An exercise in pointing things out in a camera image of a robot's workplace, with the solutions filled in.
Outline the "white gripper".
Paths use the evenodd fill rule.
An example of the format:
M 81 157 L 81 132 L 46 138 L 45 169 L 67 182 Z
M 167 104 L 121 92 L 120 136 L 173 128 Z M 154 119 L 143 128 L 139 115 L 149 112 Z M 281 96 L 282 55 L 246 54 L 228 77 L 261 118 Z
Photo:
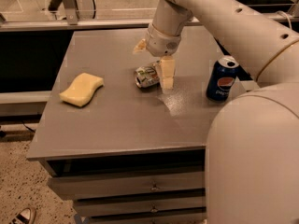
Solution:
M 160 81 L 164 89 L 171 90 L 174 86 L 176 63 L 175 59 L 170 55 L 174 54 L 178 49 L 181 41 L 181 32 L 181 25 L 171 25 L 165 31 L 162 31 L 154 23 L 151 23 L 145 39 L 141 39 L 133 49 L 133 54 L 146 49 L 154 57 L 163 57 L 160 60 Z

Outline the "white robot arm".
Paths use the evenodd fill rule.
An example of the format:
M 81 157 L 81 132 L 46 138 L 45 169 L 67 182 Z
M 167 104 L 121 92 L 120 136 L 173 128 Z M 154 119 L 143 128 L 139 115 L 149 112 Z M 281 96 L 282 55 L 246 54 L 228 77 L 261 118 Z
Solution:
M 210 126 L 207 224 L 298 224 L 299 34 L 236 0 L 160 0 L 138 46 L 169 58 L 190 17 L 256 83 Z

